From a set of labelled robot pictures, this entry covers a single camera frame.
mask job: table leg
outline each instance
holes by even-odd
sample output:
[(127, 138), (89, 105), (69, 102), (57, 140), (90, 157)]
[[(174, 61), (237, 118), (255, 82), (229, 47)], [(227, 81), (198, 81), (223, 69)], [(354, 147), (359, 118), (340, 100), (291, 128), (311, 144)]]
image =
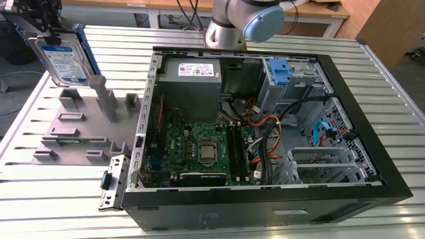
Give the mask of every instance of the table leg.
[(327, 25), (327, 28), (322, 37), (334, 38), (334, 35), (336, 34), (339, 30), (342, 22), (343, 22), (342, 18), (332, 18), (331, 23)]
[(159, 11), (157, 9), (146, 9), (150, 28), (159, 28)]

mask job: cpu socket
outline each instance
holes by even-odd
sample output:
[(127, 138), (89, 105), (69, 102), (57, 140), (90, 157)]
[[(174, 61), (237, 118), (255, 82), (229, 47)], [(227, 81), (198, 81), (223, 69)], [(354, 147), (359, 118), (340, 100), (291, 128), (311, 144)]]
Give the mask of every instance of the cpu socket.
[(203, 167), (217, 163), (217, 142), (214, 139), (199, 139), (198, 143), (198, 163)]

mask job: motherboard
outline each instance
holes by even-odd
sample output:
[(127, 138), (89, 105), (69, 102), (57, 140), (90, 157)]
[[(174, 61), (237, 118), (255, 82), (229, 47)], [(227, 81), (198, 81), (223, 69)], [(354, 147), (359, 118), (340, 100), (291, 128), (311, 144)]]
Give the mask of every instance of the motherboard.
[(249, 141), (249, 126), (219, 123), (167, 124), (163, 151), (149, 155), (147, 185), (251, 185), (255, 181), (247, 165)]

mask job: hard drive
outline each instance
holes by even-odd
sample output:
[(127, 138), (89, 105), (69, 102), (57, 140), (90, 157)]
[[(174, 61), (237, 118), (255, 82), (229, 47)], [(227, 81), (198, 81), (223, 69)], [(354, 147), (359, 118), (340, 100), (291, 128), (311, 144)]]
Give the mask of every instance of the hard drive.
[(58, 32), (59, 45), (47, 45), (42, 36), (30, 37), (33, 48), (51, 80), (58, 86), (86, 86), (91, 75), (99, 74), (97, 63), (83, 37), (82, 28)]

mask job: hard drive label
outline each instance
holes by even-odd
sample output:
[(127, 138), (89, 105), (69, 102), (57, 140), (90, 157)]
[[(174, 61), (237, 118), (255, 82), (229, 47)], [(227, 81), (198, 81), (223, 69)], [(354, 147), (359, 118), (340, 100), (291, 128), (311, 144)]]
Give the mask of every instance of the hard drive label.
[(86, 77), (73, 49), (66, 46), (42, 46), (41, 48), (59, 78), (69, 82), (85, 82)]

